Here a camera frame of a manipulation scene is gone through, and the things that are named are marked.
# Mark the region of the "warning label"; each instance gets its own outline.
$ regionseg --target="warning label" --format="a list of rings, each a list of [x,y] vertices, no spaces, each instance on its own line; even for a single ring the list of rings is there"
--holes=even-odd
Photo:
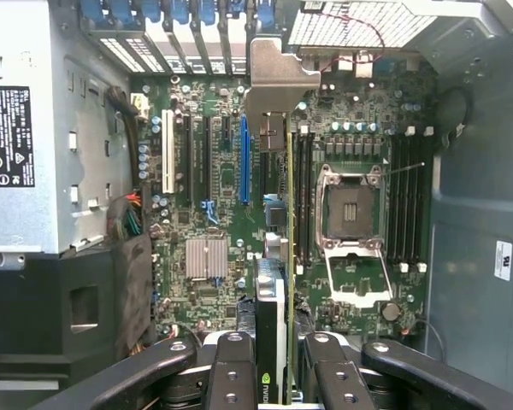
[[[0,187],[34,186],[28,87],[0,86]]]

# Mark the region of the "motherboard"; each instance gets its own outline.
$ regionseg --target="motherboard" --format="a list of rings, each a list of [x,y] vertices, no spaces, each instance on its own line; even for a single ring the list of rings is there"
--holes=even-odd
[[[372,79],[324,73],[286,119],[297,298],[318,329],[387,335],[423,313],[434,80],[430,67],[407,71],[394,60]],[[238,300],[252,295],[253,260],[286,257],[286,152],[261,151],[249,134],[249,86],[177,75],[132,83],[144,117],[139,177],[153,194],[153,314],[164,337],[175,325],[235,328]],[[327,248],[362,237],[383,238],[383,257]],[[386,304],[365,297],[385,291]]]

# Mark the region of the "red wire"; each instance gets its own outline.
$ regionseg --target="red wire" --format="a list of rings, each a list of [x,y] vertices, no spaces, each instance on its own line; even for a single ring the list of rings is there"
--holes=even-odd
[[[322,68],[321,73],[323,73],[325,70],[327,70],[329,67],[331,67],[335,62],[339,62],[339,61],[350,62],[350,63],[356,64],[356,65],[363,65],[363,64],[372,64],[374,62],[377,62],[380,58],[382,58],[382,56],[384,55],[384,51],[386,50],[386,43],[384,42],[384,38],[382,37],[382,35],[380,34],[380,32],[378,31],[378,29],[375,26],[368,23],[367,21],[355,19],[353,17],[350,17],[349,15],[330,15],[328,13],[321,13],[321,15],[325,15],[326,17],[333,17],[334,19],[341,19],[342,21],[345,21],[346,23],[350,22],[350,21],[355,21],[356,23],[363,24],[367,27],[370,27],[376,33],[376,36],[380,40],[380,47],[381,47],[380,53],[376,57],[374,57],[371,61],[353,61],[351,58],[339,56],[339,57],[334,58],[324,68]]]

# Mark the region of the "green circuit board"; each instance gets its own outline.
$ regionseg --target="green circuit board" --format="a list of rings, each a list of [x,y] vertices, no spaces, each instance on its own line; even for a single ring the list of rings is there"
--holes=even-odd
[[[400,154],[401,158],[396,160],[396,146],[402,146],[405,141],[395,134],[410,124],[426,124],[430,118],[433,70],[425,66],[419,72],[407,72],[402,61],[390,61],[384,67],[372,79],[355,79],[350,74],[330,78],[325,75],[322,88],[308,93],[291,116],[290,131],[295,141],[308,134],[313,138],[309,147],[310,164],[300,168],[310,173],[301,190],[305,192],[309,186],[310,209],[304,218],[304,235],[310,238],[305,256],[309,263],[298,271],[302,274],[297,276],[296,286],[299,295],[311,306],[319,329],[352,335],[390,334],[407,327],[424,308],[427,274],[416,269],[416,261],[427,261],[429,167],[419,171],[417,181],[427,186],[423,191],[425,197],[420,198],[422,210],[418,218],[422,221],[418,222],[419,229],[413,224],[412,231],[412,237],[418,234],[420,253],[413,255],[409,271],[401,273],[399,258],[395,252],[390,256],[388,251],[387,267],[394,299],[402,311],[395,325],[381,318],[378,304],[359,309],[332,302],[327,267],[315,246],[315,184],[323,165],[342,173],[366,173],[379,166],[382,173],[387,173],[399,165],[410,164],[416,157],[420,161],[431,158],[432,138],[414,136],[421,140],[413,149],[416,154],[412,157]],[[150,105],[148,124],[141,127],[139,142],[149,150],[146,178],[155,194],[150,232],[155,249],[156,323],[163,334],[169,332],[173,323],[195,331],[232,329],[236,324],[237,300],[252,295],[251,260],[262,257],[267,230],[262,196],[285,193],[286,154],[262,155],[257,141],[251,137],[251,201],[242,204],[239,124],[244,111],[243,94],[248,86],[242,78],[204,76],[171,80],[137,78],[132,83],[132,92],[145,91]],[[162,193],[162,131],[156,125],[164,124],[152,120],[161,119],[163,110],[174,113],[175,181],[171,194]],[[363,124],[364,128],[358,130],[357,124]],[[295,146],[295,167],[297,152]],[[410,184],[415,183],[410,176],[406,178],[408,182],[403,178],[403,173],[392,175],[386,178],[383,195],[373,193],[376,198],[372,209],[373,230],[386,238],[387,247],[391,236],[398,235],[402,225],[395,222],[400,220],[396,219],[397,214],[402,213],[395,208],[395,196],[402,199],[398,191],[403,191],[405,186],[409,190]],[[214,203],[212,218],[202,208],[202,202],[208,200]],[[409,211],[405,213],[407,225],[412,218]],[[222,258],[214,261],[227,267],[219,278],[206,278],[197,272],[198,265],[190,249],[203,246],[198,241],[203,239],[213,246],[227,248],[227,261]],[[385,279],[377,260],[338,260],[332,269],[335,288],[356,289],[363,294],[384,290]]]

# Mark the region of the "white pci slot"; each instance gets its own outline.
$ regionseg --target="white pci slot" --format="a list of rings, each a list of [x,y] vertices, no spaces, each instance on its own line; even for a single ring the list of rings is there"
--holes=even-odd
[[[162,110],[162,191],[174,193],[174,113]]]

